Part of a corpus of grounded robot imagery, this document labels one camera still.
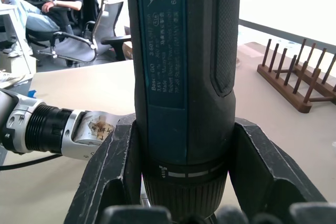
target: cordless screwdriver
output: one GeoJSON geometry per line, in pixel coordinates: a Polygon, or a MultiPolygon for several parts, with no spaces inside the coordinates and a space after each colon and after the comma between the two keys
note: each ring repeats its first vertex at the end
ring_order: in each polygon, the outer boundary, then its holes
{"type": "Polygon", "coordinates": [[[128,0],[150,203],[174,221],[218,208],[235,122],[239,0],[128,0]]]}

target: person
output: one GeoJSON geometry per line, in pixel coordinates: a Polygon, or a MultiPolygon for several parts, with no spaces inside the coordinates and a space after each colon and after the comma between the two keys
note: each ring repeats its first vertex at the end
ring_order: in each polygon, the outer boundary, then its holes
{"type": "MultiPolygon", "coordinates": [[[[64,26],[64,20],[58,12],[50,12],[50,9],[54,6],[61,6],[79,11],[82,8],[82,3],[83,0],[50,0],[41,9],[24,0],[13,0],[11,4],[17,6],[18,19],[24,31],[28,28],[33,31],[53,32],[59,31],[60,27],[64,26]]],[[[23,47],[29,50],[27,42],[23,47]]],[[[22,54],[22,48],[16,42],[13,44],[8,56],[16,57],[22,54]]]]}

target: white wall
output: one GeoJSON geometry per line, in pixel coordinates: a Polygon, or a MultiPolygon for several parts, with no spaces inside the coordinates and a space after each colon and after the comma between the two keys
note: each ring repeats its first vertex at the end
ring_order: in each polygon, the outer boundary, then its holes
{"type": "Polygon", "coordinates": [[[240,0],[240,18],[336,45],[335,0],[240,0]]]}

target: chair armrest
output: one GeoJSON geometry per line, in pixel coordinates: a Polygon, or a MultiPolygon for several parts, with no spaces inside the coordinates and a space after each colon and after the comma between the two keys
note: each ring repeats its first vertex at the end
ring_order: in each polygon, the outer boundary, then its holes
{"type": "Polygon", "coordinates": [[[95,26],[95,24],[96,24],[95,21],[88,21],[88,22],[86,22],[86,24],[84,25],[82,33],[84,34],[86,31],[89,30],[89,26],[95,26]]]}
{"type": "Polygon", "coordinates": [[[69,12],[71,9],[69,7],[53,6],[49,9],[51,12],[69,12]]]}
{"type": "Polygon", "coordinates": [[[84,39],[82,37],[79,37],[73,34],[65,33],[63,31],[57,31],[52,35],[52,39],[50,41],[51,52],[54,51],[56,39],[63,39],[63,38],[71,38],[71,39],[78,40],[80,42],[87,44],[91,49],[95,49],[94,44],[88,39],[84,39]]]}
{"type": "Polygon", "coordinates": [[[42,6],[42,5],[44,5],[47,1],[44,1],[44,0],[42,0],[42,1],[27,1],[28,3],[30,3],[30,4],[32,4],[32,5],[34,5],[34,6],[42,6]]]}
{"type": "Polygon", "coordinates": [[[102,38],[101,43],[103,45],[113,45],[116,43],[124,43],[126,41],[131,41],[131,35],[118,36],[118,37],[105,37],[102,38]]]}

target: table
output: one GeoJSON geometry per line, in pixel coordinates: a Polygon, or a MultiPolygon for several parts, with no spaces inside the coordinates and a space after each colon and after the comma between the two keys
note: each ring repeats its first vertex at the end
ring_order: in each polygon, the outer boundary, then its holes
{"type": "MultiPolygon", "coordinates": [[[[35,74],[30,90],[60,108],[134,113],[133,61],[35,74]]],[[[7,153],[4,165],[49,154],[7,153]]],[[[1,223],[63,223],[87,162],[66,157],[0,172],[1,223]]]]}
{"type": "MultiPolygon", "coordinates": [[[[22,45],[24,44],[24,40],[25,40],[25,31],[23,30],[23,27],[20,25],[20,23],[17,19],[18,13],[17,13],[16,6],[0,3],[0,15],[9,15],[9,19],[11,20],[11,22],[13,24],[13,27],[14,27],[14,31],[15,31],[17,41],[19,42],[21,48],[24,49],[25,47],[22,47],[22,45]]],[[[23,50],[23,56],[25,58],[29,73],[32,73],[30,68],[29,68],[28,61],[27,61],[27,58],[29,57],[28,52],[23,50]]]]}
{"type": "MultiPolygon", "coordinates": [[[[300,165],[329,201],[336,201],[336,106],[325,103],[309,114],[297,112],[257,72],[260,47],[239,47],[241,65],[236,70],[236,115],[261,126],[266,135],[300,165]]],[[[49,105],[102,110],[114,114],[134,112],[133,61],[37,73],[31,90],[49,105]]],[[[5,164],[44,156],[9,153],[5,164]]],[[[0,173],[1,223],[63,222],[77,190],[86,162],[61,157],[35,166],[0,173]]],[[[238,204],[230,181],[221,205],[238,204]]]]}

